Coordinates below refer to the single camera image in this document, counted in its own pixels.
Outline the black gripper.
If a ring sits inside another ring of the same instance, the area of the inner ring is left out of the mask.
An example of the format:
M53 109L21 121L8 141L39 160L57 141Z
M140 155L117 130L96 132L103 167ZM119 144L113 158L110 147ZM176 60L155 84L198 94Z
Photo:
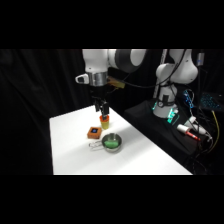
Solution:
M91 97L94 99L94 105L96 112L101 111L102 112L102 117L106 118L107 115L109 114L109 103L104 102L102 104L102 109L101 109L101 100L104 100L107 95L107 86L91 86L90 87L90 94Z

